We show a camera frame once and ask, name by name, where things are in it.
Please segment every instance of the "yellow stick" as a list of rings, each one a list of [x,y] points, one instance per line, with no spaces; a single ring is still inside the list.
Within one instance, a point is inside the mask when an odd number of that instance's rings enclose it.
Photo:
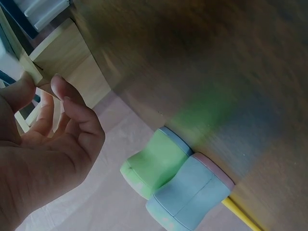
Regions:
[[[227,197],[222,203],[253,231],[261,231],[261,229],[255,225],[255,223],[253,223],[230,198]]]

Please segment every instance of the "green toy block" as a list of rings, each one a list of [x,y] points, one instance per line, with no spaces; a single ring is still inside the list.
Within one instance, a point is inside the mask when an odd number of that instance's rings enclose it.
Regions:
[[[120,171],[137,193],[149,199],[176,175],[192,154],[193,151],[181,138],[162,127],[154,133],[142,151],[122,165]]]

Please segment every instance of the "wooden furniture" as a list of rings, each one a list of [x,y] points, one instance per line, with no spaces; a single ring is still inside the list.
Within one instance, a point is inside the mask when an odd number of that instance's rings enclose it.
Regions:
[[[20,64],[28,71],[35,84],[42,90],[53,94],[50,80],[54,74],[61,74],[78,89],[88,107],[93,108],[109,91],[110,87],[97,66],[77,26],[71,19],[64,21],[28,56],[19,43],[13,30],[0,9],[0,23],[19,58]],[[60,101],[56,98],[54,110],[54,129],[60,115]],[[36,121],[40,103],[23,118],[18,112],[15,116],[24,132]]]
[[[75,6],[109,85],[153,130],[167,123],[219,165],[236,183],[231,198],[263,229],[307,229],[306,2],[76,0]],[[254,125],[264,113],[249,102],[259,98],[270,105],[276,127]],[[229,123],[239,111],[248,124]]]

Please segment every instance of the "white floor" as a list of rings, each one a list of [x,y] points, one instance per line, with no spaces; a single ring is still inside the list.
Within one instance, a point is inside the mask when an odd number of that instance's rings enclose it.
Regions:
[[[163,231],[148,214],[119,169],[141,150],[153,131],[114,93],[96,107],[106,142],[87,179],[31,214],[18,231]],[[213,208],[197,231],[250,230],[223,205]]]

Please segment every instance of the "finger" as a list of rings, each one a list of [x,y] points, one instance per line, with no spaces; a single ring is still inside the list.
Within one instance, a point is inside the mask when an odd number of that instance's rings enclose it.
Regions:
[[[76,103],[86,105],[78,90],[59,74],[56,74],[51,79],[51,89],[61,101],[63,101],[64,97],[67,96]]]
[[[60,114],[60,119],[59,119],[59,123],[58,123],[58,127],[57,127],[57,130],[56,132],[54,133],[54,136],[52,137],[53,139],[56,139],[58,138],[59,136],[61,136],[64,132],[65,132],[65,129],[67,127],[67,124],[68,122],[70,121],[70,117],[68,117],[66,114],[65,114],[65,111],[64,111],[64,108],[63,108],[63,102],[61,101],[61,114]]]
[[[34,123],[34,125],[30,128],[29,131],[36,131],[43,136],[48,136],[53,124],[53,97],[48,93],[42,91],[40,106],[41,109],[37,121]]]
[[[62,78],[59,74],[56,74],[52,78],[51,89],[61,101],[63,101],[65,97],[69,97],[73,102],[86,105],[78,90],[73,85],[68,83],[64,78]],[[67,118],[65,116],[63,116],[63,118],[63,123],[65,123]],[[80,129],[78,124],[76,124],[74,121],[69,121],[65,130],[69,131],[70,134],[72,134],[76,139],[78,139],[80,135]]]
[[[94,163],[105,141],[105,133],[97,115],[88,107],[77,104],[67,97],[64,99],[64,110],[79,125],[81,134],[78,143]]]
[[[0,95],[10,105],[13,112],[16,113],[31,103],[34,98],[35,89],[32,77],[27,72],[24,72],[16,83],[1,89]]]

